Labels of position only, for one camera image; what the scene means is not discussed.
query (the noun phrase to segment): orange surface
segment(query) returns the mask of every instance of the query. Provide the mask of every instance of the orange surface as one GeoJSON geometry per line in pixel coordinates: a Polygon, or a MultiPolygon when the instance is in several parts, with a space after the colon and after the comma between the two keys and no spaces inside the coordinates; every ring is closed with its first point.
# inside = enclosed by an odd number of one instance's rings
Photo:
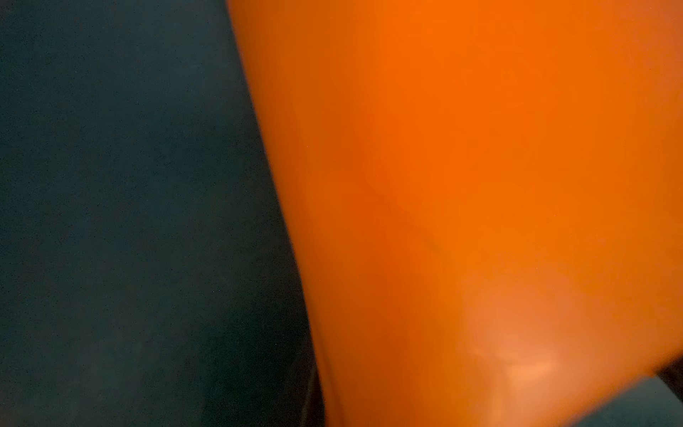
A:
{"type": "Polygon", "coordinates": [[[229,10],[328,426],[555,426],[683,352],[683,2],[229,10]]]}

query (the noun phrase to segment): dark teal background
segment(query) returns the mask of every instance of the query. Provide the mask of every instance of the dark teal background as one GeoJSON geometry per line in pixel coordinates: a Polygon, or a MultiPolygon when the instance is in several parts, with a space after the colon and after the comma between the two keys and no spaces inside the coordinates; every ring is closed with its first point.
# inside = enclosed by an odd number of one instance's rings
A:
{"type": "Polygon", "coordinates": [[[574,427],[683,427],[683,404],[659,378],[649,378],[574,427]]]}
{"type": "Polygon", "coordinates": [[[221,0],[0,0],[0,426],[258,426],[307,333],[221,0]]]}

